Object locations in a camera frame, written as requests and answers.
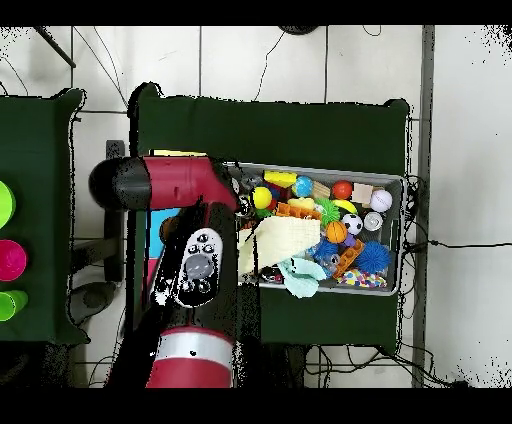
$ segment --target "soccer ball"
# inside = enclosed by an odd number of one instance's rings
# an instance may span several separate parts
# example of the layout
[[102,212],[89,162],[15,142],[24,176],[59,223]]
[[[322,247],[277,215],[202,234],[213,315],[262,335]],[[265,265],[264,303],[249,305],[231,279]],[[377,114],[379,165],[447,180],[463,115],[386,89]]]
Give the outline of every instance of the soccer ball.
[[347,231],[353,236],[357,236],[363,229],[363,221],[353,213],[346,214],[341,220],[347,227]]

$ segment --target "toy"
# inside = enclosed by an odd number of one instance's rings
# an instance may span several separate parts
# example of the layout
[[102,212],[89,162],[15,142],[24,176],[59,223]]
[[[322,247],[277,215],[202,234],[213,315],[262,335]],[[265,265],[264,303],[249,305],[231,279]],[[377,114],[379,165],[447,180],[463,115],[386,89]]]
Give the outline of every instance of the toy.
[[265,171],[263,179],[279,187],[288,188],[297,181],[295,172]]
[[372,194],[370,207],[375,212],[386,212],[393,203],[391,193],[386,190],[377,190]]
[[320,184],[317,181],[313,181],[313,191],[311,192],[311,197],[313,199],[326,198],[328,199],[331,195],[331,189],[329,187]]
[[332,274],[336,272],[336,267],[340,263],[340,256],[338,254],[330,255],[330,256],[324,256],[322,258],[319,258],[318,265],[320,265],[325,275],[327,275],[327,278],[330,278]]
[[341,243],[347,238],[347,228],[339,221],[329,222],[325,234],[331,243]]
[[265,209],[267,211],[272,212],[276,207],[277,207],[277,200],[272,198],[272,200],[270,201],[270,205],[268,205]]
[[277,265],[272,267],[266,266],[261,270],[261,278],[263,278],[267,283],[283,283],[283,275]]
[[238,196],[238,201],[240,203],[240,208],[237,210],[235,215],[242,218],[249,216],[252,211],[251,199],[249,196],[242,194]]
[[322,225],[324,227],[326,227],[329,222],[340,220],[340,210],[329,199],[318,198],[315,202],[317,206],[321,207],[320,213],[322,214]]
[[372,192],[373,186],[368,184],[354,183],[354,189],[352,190],[352,202],[370,203]]
[[300,199],[290,199],[288,200],[288,204],[290,206],[294,206],[296,208],[309,209],[314,210],[315,201],[311,197],[301,197]]
[[382,217],[378,212],[369,212],[364,217],[364,228],[368,231],[377,231],[382,227]]
[[7,185],[0,181],[0,228],[12,218],[16,210],[16,199]]
[[343,240],[341,245],[345,247],[354,247],[356,245],[356,238],[352,234],[347,233],[347,238]]
[[16,280],[27,266],[27,253],[12,240],[0,240],[0,281]]
[[[385,187],[379,187],[379,186],[373,186],[373,192],[372,192],[372,195],[373,193],[375,193],[376,191],[378,190],[385,190],[386,188]],[[364,208],[364,209],[371,209],[371,206],[370,206],[370,203],[361,203],[361,206]]]
[[352,203],[350,203],[348,200],[332,200],[332,203],[334,205],[338,206],[338,208],[345,209],[349,213],[353,213],[353,214],[357,215],[356,207]]
[[263,184],[263,178],[261,178],[257,175],[245,176],[245,177],[242,177],[242,179],[240,180],[240,184],[248,192],[251,192],[256,187],[261,186]]
[[337,181],[332,186],[332,195],[336,199],[346,200],[352,194],[352,184],[348,181]]
[[301,175],[292,185],[292,193],[297,197],[308,197],[313,191],[313,180]]
[[376,241],[369,241],[356,260],[360,271],[375,274],[384,271],[391,263],[388,249]]
[[246,222],[244,225],[242,225],[240,230],[250,230],[250,229],[252,229],[252,227],[255,227],[257,224],[258,224],[258,221],[255,221],[252,219],[252,220]]
[[361,254],[364,249],[364,243],[361,240],[356,240],[354,247],[346,249],[341,257],[340,263],[336,267],[336,272],[332,275],[334,278],[341,277],[354,260]]
[[341,284],[348,284],[356,287],[386,287],[386,280],[376,274],[368,274],[367,272],[360,272],[358,269],[351,269],[339,277],[338,282]]
[[354,236],[357,236],[363,229],[363,221],[353,213],[345,215],[341,222],[345,224],[347,231]]
[[256,187],[252,192],[252,201],[256,209],[265,209],[272,201],[272,193],[266,187]]
[[336,243],[331,243],[325,237],[322,237],[320,242],[307,249],[306,253],[313,259],[317,260],[323,256],[332,256],[338,253],[338,245]]
[[268,216],[272,216],[272,212],[266,210],[266,209],[256,209],[254,211],[255,215],[258,217],[258,218],[266,218]]
[[322,220],[322,214],[320,212],[297,208],[281,202],[277,204],[276,216],[293,216],[294,218]]

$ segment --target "wooden block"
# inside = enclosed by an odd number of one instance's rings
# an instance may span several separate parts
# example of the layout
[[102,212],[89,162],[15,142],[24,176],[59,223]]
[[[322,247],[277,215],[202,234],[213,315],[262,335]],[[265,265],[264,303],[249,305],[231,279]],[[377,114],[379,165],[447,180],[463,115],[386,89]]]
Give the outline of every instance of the wooden block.
[[317,181],[313,181],[313,191],[311,197],[313,199],[325,198],[328,199],[331,196],[331,189],[329,187],[320,184]]

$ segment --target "metal pole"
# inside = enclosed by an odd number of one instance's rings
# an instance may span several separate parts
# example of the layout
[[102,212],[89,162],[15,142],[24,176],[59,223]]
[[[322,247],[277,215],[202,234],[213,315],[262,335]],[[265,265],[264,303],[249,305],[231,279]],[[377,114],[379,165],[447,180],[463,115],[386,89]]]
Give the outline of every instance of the metal pole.
[[[435,28],[434,25],[423,26],[423,58],[421,65],[421,99],[420,99],[420,120],[419,120],[419,146],[418,146],[418,176],[423,179],[421,184],[425,184],[425,195],[419,199],[418,215],[416,220],[423,227],[427,234],[418,226],[416,228],[416,242],[424,243],[428,235],[428,210],[430,193],[430,146],[432,136],[432,99],[434,91],[434,44]],[[426,326],[426,306],[427,306],[427,247],[421,252],[416,253],[416,286],[415,296],[418,303],[413,315],[413,345],[419,349],[414,349],[412,353],[412,362],[421,368],[425,367],[425,326]],[[414,367],[412,370],[412,387],[423,386],[423,374]]]
[[48,34],[48,32],[42,26],[37,26],[33,28],[41,37],[43,37],[46,40],[46,42],[52,47],[52,49],[55,50],[58,53],[58,55],[66,61],[66,63],[69,66],[71,66],[71,68],[76,68],[75,62],[73,62],[70,59],[66,52],[60,48],[60,46],[55,42],[55,40],[50,36],[50,34]]

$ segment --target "blue spiky ball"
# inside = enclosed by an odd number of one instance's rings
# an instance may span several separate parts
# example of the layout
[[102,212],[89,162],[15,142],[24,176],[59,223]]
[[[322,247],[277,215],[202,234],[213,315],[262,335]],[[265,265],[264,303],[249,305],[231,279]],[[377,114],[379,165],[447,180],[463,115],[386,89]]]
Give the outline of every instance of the blue spiky ball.
[[370,274],[384,271],[390,263],[391,256],[388,249],[376,241],[367,242],[356,258],[357,268]]

